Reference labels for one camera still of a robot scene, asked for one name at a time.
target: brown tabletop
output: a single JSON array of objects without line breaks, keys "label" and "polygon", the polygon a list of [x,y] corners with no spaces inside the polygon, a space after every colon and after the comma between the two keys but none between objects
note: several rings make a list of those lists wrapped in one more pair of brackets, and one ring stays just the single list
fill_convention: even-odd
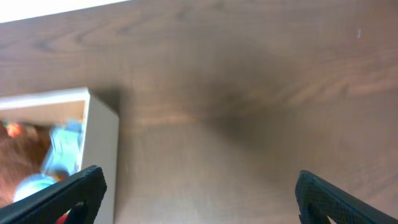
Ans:
[{"label": "brown tabletop", "polygon": [[0,24],[0,95],[119,111],[116,223],[299,223],[308,169],[398,217],[394,1],[137,0]]}]

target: orange object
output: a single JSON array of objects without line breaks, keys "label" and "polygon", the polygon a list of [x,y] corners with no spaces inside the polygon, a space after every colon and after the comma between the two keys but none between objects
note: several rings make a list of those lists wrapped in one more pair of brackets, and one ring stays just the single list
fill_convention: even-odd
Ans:
[{"label": "orange object", "polygon": [[20,135],[24,130],[24,128],[17,123],[9,123],[7,125],[6,129],[7,129],[8,136],[10,136],[10,137],[16,137],[16,136]]}]

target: open box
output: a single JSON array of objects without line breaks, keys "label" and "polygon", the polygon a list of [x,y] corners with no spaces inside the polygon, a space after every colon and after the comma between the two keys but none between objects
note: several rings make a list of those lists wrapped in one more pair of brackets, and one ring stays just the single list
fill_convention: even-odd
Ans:
[{"label": "open box", "polygon": [[95,223],[113,223],[119,131],[119,118],[113,110],[87,88],[79,88],[0,98],[0,119],[46,125],[82,121],[77,171],[91,165],[103,169],[108,189]]}]

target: blue object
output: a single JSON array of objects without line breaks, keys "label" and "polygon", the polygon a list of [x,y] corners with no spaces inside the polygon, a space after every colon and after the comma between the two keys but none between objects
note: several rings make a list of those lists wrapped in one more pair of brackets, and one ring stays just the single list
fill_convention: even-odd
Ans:
[{"label": "blue object", "polygon": [[69,121],[65,128],[55,127],[51,132],[51,148],[42,164],[42,172],[78,172],[81,156],[81,123]]},{"label": "blue object", "polygon": [[45,174],[34,174],[24,179],[17,187],[14,202],[22,200],[44,188],[55,184],[57,181]]}]

